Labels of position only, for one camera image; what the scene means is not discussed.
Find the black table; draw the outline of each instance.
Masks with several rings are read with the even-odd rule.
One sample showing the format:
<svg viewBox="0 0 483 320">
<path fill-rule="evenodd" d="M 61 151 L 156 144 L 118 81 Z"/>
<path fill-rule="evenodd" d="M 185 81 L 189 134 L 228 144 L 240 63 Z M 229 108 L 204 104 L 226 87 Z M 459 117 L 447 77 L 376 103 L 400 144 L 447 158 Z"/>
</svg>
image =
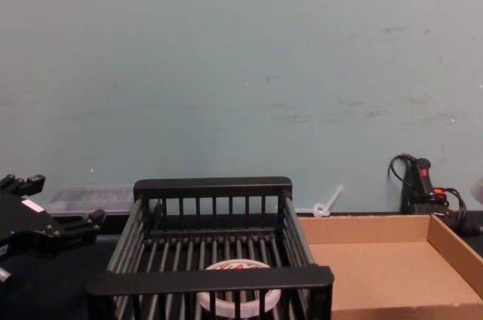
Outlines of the black table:
<svg viewBox="0 0 483 320">
<path fill-rule="evenodd" d="M 469 215 L 483 224 L 483 212 Z M 483 256 L 483 235 L 464 240 Z M 2 266 L 14 277 L 0 285 L 1 320 L 87 320 L 84 287 L 106 267 L 115 242 L 99 242 L 42 259 L 31 255 L 8 258 Z"/>
</svg>

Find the cardboard box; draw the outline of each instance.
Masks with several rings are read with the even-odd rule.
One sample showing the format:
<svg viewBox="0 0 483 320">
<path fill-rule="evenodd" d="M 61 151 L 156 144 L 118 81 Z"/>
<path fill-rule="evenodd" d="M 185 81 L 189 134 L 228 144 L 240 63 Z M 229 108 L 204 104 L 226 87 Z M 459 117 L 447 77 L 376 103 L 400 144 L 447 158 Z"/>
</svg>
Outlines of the cardboard box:
<svg viewBox="0 0 483 320">
<path fill-rule="evenodd" d="M 430 216 L 300 218 L 334 320 L 483 319 L 483 259 Z"/>
</svg>

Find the black cable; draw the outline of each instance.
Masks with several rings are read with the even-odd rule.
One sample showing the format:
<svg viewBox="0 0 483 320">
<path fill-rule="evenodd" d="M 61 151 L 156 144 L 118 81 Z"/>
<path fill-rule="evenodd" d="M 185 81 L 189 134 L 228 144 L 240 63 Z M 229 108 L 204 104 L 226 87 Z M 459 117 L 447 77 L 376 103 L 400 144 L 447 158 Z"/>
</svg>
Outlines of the black cable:
<svg viewBox="0 0 483 320">
<path fill-rule="evenodd" d="M 445 192 L 451 193 L 458 199 L 458 217 L 456 219 L 456 228 L 461 229 L 463 224 L 466 222 L 466 204 L 461 198 L 460 192 L 455 188 L 444 188 Z"/>
<path fill-rule="evenodd" d="M 405 163 L 407 164 L 408 162 L 411 163 L 413 162 L 414 160 L 416 160 L 415 157 L 413 157 L 412 155 L 409 155 L 409 154 L 398 154 L 396 155 L 394 158 L 391 159 L 391 162 L 389 163 L 389 167 L 387 168 L 387 175 L 389 176 L 389 171 L 391 171 L 394 176 L 396 178 L 398 178 L 401 182 L 403 182 L 403 184 L 406 184 L 407 186 L 409 186 L 410 188 L 413 188 L 414 186 L 409 183 L 408 181 L 406 181 L 403 177 L 401 177 L 394 169 L 394 163 L 396 160 L 404 160 Z"/>
</svg>

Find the black wire rack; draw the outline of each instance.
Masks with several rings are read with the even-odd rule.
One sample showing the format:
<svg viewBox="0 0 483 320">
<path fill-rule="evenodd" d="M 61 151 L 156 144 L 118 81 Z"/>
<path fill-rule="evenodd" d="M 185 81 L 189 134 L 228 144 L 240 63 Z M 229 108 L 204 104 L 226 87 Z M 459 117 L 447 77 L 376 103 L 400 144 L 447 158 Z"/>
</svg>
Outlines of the black wire rack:
<svg viewBox="0 0 483 320">
<path fill-rule="evenodd" d="M 331 318 L 334 277 L 313 263 L 285 177 L 140 180 L 107 271 L 88 284 L 91 320 L 216 319 L 215 300 L 260 299 L 258 318 Z M 245 258 L 267 269 L 206 271 Z M 281 289 L 265 311 L 265 294 Z M 197 293 L 210 295 L 210 311 Z"/>
</svg>

